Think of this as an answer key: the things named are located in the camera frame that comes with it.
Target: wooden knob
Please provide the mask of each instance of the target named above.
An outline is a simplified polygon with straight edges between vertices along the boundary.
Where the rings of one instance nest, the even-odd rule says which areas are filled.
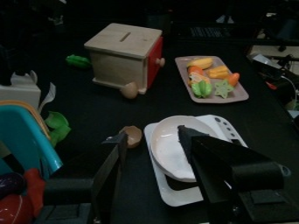
[[[155,64],[159,65],[161,67],[165,66],[165,58],[157,59]]]

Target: carrot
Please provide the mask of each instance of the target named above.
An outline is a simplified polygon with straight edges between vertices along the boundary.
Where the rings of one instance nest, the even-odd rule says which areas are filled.
[[[238,85],[238,83],[239,83],[239,73],[234,73],[234,74],[231,74],[231,75],[226,78],[226,80],[229,80],[229,84],[230,84],[233,87],[235,87],[235,86]]]

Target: green toy vegetable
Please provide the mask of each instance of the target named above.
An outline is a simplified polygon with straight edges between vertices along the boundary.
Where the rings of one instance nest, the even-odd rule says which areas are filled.
[[[76,56],[74,54],[71,56],[68,56],[66,60],[67,60],[70,66],[75,66],[75,67],[79,67],[83,69],[87,69],[91,67],[90,59]]]
[[[191,84],[191,91],[199,98],[207,98],[211,95],[211,84],[202,80],[198,83]]]

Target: white plate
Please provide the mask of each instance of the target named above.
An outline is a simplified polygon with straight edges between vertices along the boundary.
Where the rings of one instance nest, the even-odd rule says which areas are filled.
[[[179,142],[178,126],[185,125],[202,133],[218,137],[214,129],[194,116],[177,115],[163,119],[151,136],[151,151],[154,161],[163,173],[173,179],[182,182],[195,182],[191,165],[185,155],[183,147]]]

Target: green object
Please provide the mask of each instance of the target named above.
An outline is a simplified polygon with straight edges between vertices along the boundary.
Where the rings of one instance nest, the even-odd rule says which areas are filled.
[[[58,129],[51,132],[51,145],[52,147],[67,137],[71,132],[71,127],[62,125]]]
[[[52,128],[51,145],[55,147],[58,142],[60,142],[71,132],[70,122],[62,113],[54,111],[50,111],[50,116],[44,122],[48,127]]]
[[[47,117],[44,122],[52,129],[58,129],[62,125],[70,126],[70,122],[64,115],[54,111],[50,111],[50,116]]]
[[[211,95],[211,84],[202,80],[198,83],[191,84],[191,91],[199,98],[207,98]]]
[[[68,65],[70,66],[75,66],[75,67],[79,67],[79,68],[91,68],[91,62],[90,62],[90,59],[84,58],[84,57],[80,57],[80,56],[76,56],[76,55],[71,55],[67,57],[67,62],[68,62]]]
[[[215,83],[215,95],[222,96],[222,98],[229,98],[229,94],[234,91],[234,87],[230,85],[229,80],[223,80]]]

